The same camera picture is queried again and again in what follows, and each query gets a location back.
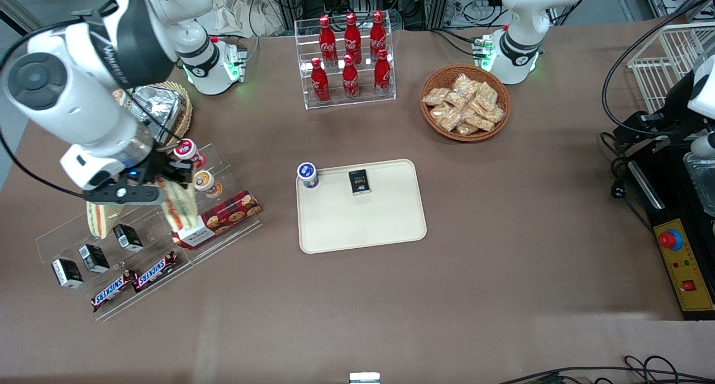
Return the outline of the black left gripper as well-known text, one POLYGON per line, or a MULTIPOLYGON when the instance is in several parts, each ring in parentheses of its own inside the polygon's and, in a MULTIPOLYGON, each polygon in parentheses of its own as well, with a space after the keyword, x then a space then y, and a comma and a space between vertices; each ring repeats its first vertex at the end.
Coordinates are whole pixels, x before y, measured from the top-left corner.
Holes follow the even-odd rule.
POLYGON ((699 116, 688 102, 667 103, 658 111, 636 111, 618 121, 614 136, 621 147, 631 147, 661 136, 677 143, 698 130, 699 116))

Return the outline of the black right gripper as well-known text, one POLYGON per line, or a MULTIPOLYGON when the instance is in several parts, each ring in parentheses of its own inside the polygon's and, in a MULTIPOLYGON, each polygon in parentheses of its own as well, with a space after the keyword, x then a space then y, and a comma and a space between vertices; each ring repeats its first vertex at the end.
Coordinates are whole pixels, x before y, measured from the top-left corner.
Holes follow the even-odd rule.
POLYGON ((193 183, 193 167, 176 167, 171 156, 166 152, 151 151, 145 160, 132 167, 132 178, 154 179, 154 185, 163 193, 167 193, 168 183, 164 177, 172 176, 176 171, 177 183, 182 188, 187 188, 193 183))

